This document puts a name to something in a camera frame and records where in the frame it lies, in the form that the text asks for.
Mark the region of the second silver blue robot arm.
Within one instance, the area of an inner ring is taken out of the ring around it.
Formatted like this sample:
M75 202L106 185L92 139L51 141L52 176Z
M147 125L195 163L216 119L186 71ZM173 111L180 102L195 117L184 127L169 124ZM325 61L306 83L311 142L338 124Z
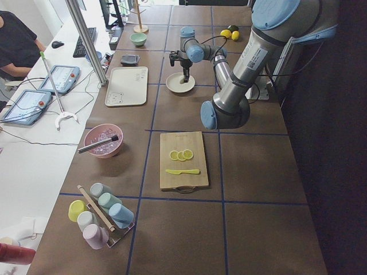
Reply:
M199 43L192 27L180 31L180 49L170 55L183 68L183 80L189 68L202 60L213 64L221 90L202 103L201 121L207 129L231 129L243 126L250 107L245 96L277 49L290 38L296 43L313 44L335 35L339 1L256 1L252 8L249 41L235 67L229 68L226 51L219 46Z

